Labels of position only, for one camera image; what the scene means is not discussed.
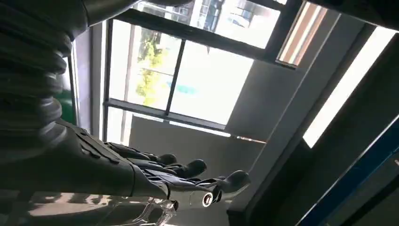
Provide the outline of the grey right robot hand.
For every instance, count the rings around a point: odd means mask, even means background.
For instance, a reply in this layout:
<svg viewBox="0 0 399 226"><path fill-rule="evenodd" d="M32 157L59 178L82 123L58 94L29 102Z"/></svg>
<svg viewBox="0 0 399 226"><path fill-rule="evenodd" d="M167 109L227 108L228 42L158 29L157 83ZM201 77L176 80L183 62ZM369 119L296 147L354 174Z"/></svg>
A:
<svg viewBox="0 0 399 226"><path fill-rule="evenodd" d="M132 0L0 3L0 223L3 226L162 225L181 207L207 208L250 184L238 170L198 179L180 165L105 144L62 119L58 76L72 42Z"/></svg>

